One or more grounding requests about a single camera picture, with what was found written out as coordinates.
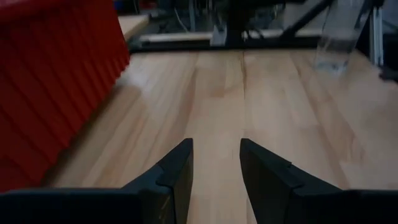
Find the wooden table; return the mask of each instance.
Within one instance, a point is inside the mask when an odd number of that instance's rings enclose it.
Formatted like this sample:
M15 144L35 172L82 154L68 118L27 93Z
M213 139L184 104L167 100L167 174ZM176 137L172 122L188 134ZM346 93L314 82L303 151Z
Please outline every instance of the wooden table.
M147 15L119 16L118 18L125 40L128 40L149 23Z
M359 53L341 78L312 51L133 55L50 185L121 187L194 140L189 223L255 223L239 165L250 138L342 189L398 189L398 86Z

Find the red pleated fabric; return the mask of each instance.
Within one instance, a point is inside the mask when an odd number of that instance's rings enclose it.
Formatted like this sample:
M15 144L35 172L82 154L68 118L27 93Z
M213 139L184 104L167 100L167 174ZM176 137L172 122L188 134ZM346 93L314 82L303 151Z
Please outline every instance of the red pleated fabric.
M0 0L0 192L40 185L129 63L112 0Z

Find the cable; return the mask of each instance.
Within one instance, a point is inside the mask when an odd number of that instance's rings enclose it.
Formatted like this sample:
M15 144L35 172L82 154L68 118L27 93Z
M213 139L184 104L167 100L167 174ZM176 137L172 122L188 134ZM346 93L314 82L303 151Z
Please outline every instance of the cable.
M175 15L177 16L177 20L178 20L178 22L180 23L180 25L182 26L182 28L185 30L185 32L189 32L189 30L187 29L187 27L185 27L184 23L182 23L182 21L181 21L181 19L180 19L180 16L178 15L178 12L177 12L177 9L176 9L176 8L174 8L174 12L175 12Z
M137 6L137 1L136 0L133 0L133 5L134 5L134 8L136 9L136 13L137 14L139 14L139 7Z
M257 33L257 35L259 36L259 39L262 39L262 40L266 39L264 34L262 34L261 30L255 28L254 25L252 25L252 24L248 25L246 27L246 29L244 30L244 32L248 36L248 39L253 39L253 37L250 35L250 31L254 31L255 33Z

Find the clear plastic cup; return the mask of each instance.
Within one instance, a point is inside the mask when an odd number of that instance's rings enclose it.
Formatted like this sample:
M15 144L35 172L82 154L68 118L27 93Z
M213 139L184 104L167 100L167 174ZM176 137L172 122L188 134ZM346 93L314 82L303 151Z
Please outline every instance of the clear plastic cup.
M315 68L335 75L345 72L349 56L372 8L371 0L336 0L329 7L318 43Z

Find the wooden board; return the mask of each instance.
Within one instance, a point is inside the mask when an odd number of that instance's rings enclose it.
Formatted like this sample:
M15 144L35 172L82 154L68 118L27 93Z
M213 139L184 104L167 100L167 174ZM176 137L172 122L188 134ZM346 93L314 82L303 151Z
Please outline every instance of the wooden board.
M124 35L124 39L128 40L149 23L147 15L143 16L119 16L120 28Z
M174 34L145 34L140 36L142 42L173 42L173 41L193 41L210 40L213 36L211 32L185 32Z
M188 223L255 223L245 137L342 189L398 189L398 86L359 53L345 76L315 72L313 53L133 55L49 185L121 187L190 137Z

